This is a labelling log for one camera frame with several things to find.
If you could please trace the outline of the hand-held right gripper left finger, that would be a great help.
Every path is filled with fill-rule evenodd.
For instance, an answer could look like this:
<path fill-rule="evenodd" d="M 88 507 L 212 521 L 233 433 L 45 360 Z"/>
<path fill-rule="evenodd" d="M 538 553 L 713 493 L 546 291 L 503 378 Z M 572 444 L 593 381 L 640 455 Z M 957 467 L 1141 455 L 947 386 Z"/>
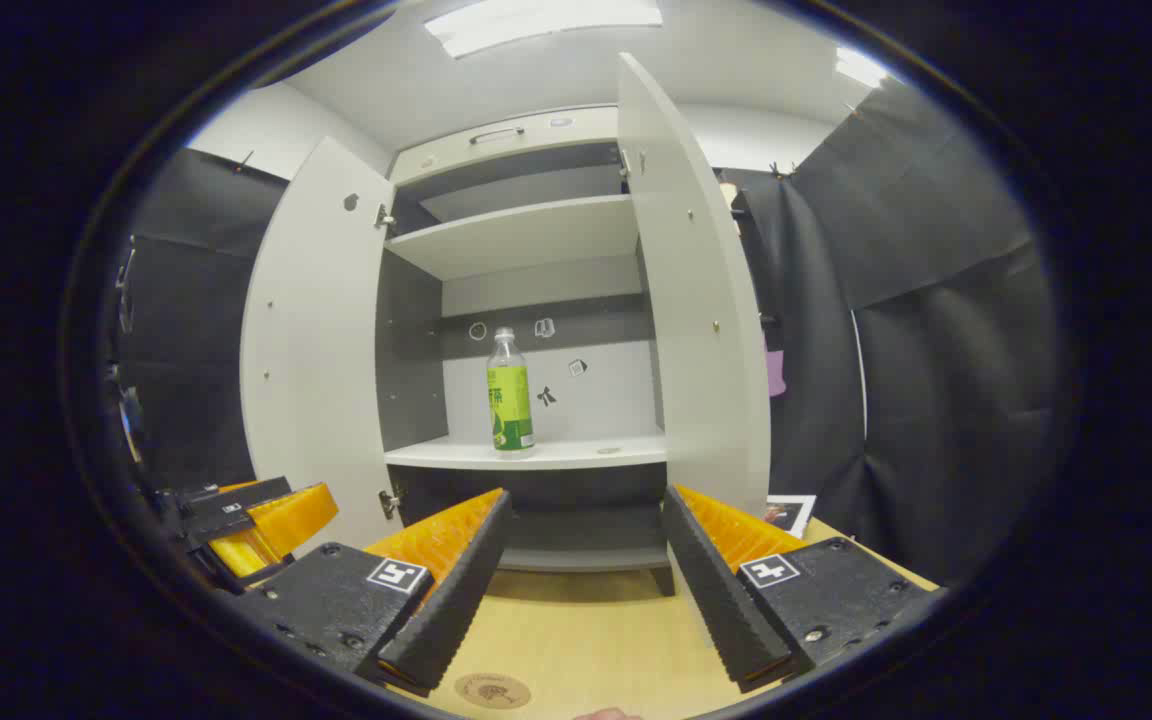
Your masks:
<path fill-rule="evenodd" d="M 515 518 L 505 488 L 357 550 L 325 543 L 236 609 L 314 664 L 429 696 L 465 641 Z"/>

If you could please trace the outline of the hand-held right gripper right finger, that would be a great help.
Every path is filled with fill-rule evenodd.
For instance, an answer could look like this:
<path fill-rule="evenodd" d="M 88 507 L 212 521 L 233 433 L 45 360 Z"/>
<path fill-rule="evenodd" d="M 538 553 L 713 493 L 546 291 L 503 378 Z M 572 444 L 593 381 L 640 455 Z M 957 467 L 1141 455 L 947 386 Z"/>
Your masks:
<path fill-rule="evenodd" d="M 851 539 L 809 544 L 670 486 L 662 525 L 723 670 L 741 691 L 855 655 L 940 597 Z"/>

